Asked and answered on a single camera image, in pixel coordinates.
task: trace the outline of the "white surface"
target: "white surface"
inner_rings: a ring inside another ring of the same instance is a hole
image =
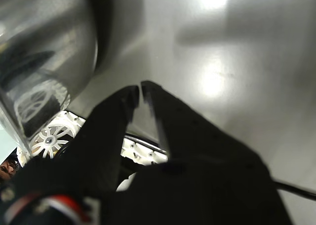
[[[0,163],[3,163],[16,147],[16,142],[0,125]]]

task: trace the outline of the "black cable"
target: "black cable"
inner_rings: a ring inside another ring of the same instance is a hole
[[[316,201],[316,193],[314,193],[314,192],[307,191],[307,190],[304,190],[304,189],[300,189],[300,188],[297,188],[295,186],[292,186],[290,184],[286,184],[286,183],[283,183],[283,182],[275,181],[275,185],[276,185],[277,189],[281,189],[281,190],[284,190],[284,191],[296,194],[298,196],[301,196],[303,198]]]

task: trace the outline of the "white plastic piece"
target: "white plastic piece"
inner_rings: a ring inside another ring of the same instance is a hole
[[[164,163],[168,161],[166,154],[152,150],[127,138],[124,138],[121,155],[142,165],[151,165],[152,163]]]
[[[62,140],[60,138],[65,135],[69,135],[74,138],[84,123],[85,120],[83,118],[78,117],[72,112],[61,111],[31,140],[30,148],[32,156],[36,156],[44,151],[43,157],[49,155],[50,158],[53,158],[58,150],[68,143],[67,140]],[[17,156],[22,167],[31,158],[19,147],[17,149]]]
[[[50,158],[53,158],[58,150],[68,143],[68,141],[60,138],[66,134],[74,138],[84,123],[85,120],[83,118],[78,117],[71,112],[60,112],[31,140],[30,148],[32,150],[32,156],[36,156],[44,151],[43,157],[49,155]],[[167,162],[168,159],[165,152],[148,143],[146,143],[147,146],[144,146],[138,142],[140,141],[133,141],[128,138],[124,138],[121,155],[142,165]],[[17,154],[22,167],[31,158],[20,148],[18,148]]]

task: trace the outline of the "metal bowl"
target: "metal bowl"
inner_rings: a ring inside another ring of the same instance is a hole
[[[0,0],[3,125],[29,141],[85,87],[96,54],[88,0]]]

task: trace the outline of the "stainless steel bowl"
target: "stainless steel bowl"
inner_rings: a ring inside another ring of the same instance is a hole
[[[88,0],[0,0],[2,122],[30,140],[85,87],[96,54]]]

